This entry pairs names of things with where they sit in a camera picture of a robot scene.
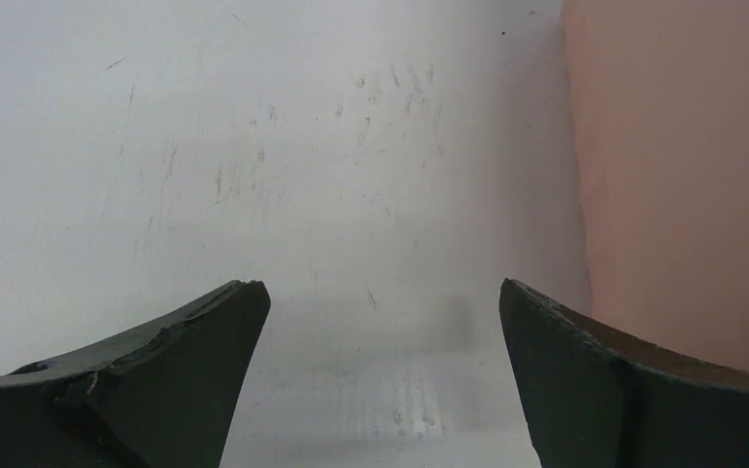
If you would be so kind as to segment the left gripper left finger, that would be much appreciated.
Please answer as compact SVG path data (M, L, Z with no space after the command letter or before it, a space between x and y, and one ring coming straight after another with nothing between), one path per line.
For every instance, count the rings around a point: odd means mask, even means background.
M232 281L0 375L0 467L217 467L269 310Z

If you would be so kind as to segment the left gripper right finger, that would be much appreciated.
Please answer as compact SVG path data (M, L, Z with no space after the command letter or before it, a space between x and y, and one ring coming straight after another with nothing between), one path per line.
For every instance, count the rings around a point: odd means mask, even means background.
M749 371L618 331L517 280L499 317L544 467L749 467Z

